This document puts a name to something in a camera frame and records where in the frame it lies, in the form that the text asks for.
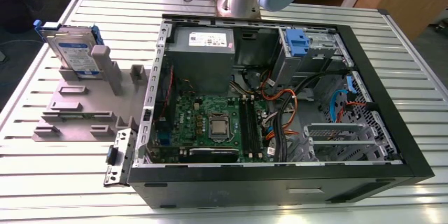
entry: black case frame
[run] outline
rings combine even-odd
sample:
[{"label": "black case frame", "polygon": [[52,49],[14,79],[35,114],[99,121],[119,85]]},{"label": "black case frame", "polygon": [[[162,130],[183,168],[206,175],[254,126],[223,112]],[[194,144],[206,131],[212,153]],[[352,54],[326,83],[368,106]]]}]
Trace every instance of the black case frame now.
[{"label": "black case frame", "polygon": [[[192,204],[178,203],[174,200],[164,200],[168,203],[160,203],[155,198],[158,190],[167,190],[170,194],[171,189],[183,186],[186,183],[196,182],[218,182],[223,185],[226,182],[247,182],[251,181],[256,184],[256,181],[270,180],[275,183],[276,181],[291,180],[298,183],[300,181],[323,179],[334,180],[336,184],[344,183],[346,179],[360,180],[360,184],[355,186],[351,190],[344,190],[336,194],[336,196],[330,197],[326,202],[355,202],[371,195],[395,187],[399,185],[411,185],[422,180],[434,177],[432,169],[424,158],[424,155],[419,149],[415,142],[414,136],[408,130],[408,127],[403,121],[400,113],[392,102],[392,99],[387,93],[384,85],[380,78],[375,72],[370,59],[354,34],[350,26],[332,25],[332,24],[311,24],[300,22],[286,22],[275,20],[252,20],[252,19],[234,19],[223,17],[208,17],[208,16],[178,16],[178,15],[163,15],[163,18],[174,19],[174,25],[188,26],[203,26],[195,23],[195,20],[210,20],[211,25],[216,24],[216,21],[226,21],[227,24],[234,21],[248,21],[254,23],[272,24],[272,25],[300,25],[300,26],[316,26],[332,28],[336,33],[340,34],[346,48],[352,57],[358,71],[360,73],[363,82],[371,94],[374,102],[378,104],[379,113],[384,121],[386,127],[395,141],[396,148],[400,153],[400,159],[403,160],[403,165],[326,165],[326,166],[276,166],[276,167],[211,167],[211,168],[196,168],[186,166],[175,166],[167,168],[131,168],[128,183],[131,186],[138,187],[138,193],[142,195],[151,207],[212,207],[216,206],[211,204]],[[260,204],[290,204],[291,202],[283,202],[280,199],[272,202],[260,202]],[[238,206],[242,205],[235,201],[226,201],[224,206]]]}]

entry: slatted metal surface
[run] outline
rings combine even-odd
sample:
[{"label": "slatted metal surface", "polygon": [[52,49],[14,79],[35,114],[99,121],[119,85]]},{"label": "slatted metal surface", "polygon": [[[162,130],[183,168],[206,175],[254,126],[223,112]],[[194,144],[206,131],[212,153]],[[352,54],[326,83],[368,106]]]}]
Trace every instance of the slatted metal surface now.
[{"label": "slatted metal surface", "polygon": [[[214,2],[196,0],[72,0],[60,22],[96,22],[111,58],[120,68],[151,66],[163,13],[215,15]],[[132,188],[103,188],[108,143],[34,142],[32,132],[58,86],[60,62],[44,46],[2,113],[0,219],[98,217],[96,223],[219,223],[342,221],[378,223],[394,218],[448,222],[448,103],[446,90],[391,21],[378,11],[291,5],[262,11],[264,19],[351,25],[388,93],[400,110],[436,177],[339,205],[150,209]]]}]

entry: floor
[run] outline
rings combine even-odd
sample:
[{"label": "floor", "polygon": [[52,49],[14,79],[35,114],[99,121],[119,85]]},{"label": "floor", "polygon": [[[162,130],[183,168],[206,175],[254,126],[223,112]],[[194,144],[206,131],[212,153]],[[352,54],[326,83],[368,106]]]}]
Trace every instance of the floor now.
[{"label": "floor", "polygon": [[[56,21],[71,0],[42,0],[44,7],[32,14],[34,19]],[[448,86],[448,37],[428,27],[414,45],[432,67],[444,85]],[[0,27],[0,51],[8,61],[0,64],[0,109],[20,82],[28,66],[42,47],[34,30],[11,34]]]}]

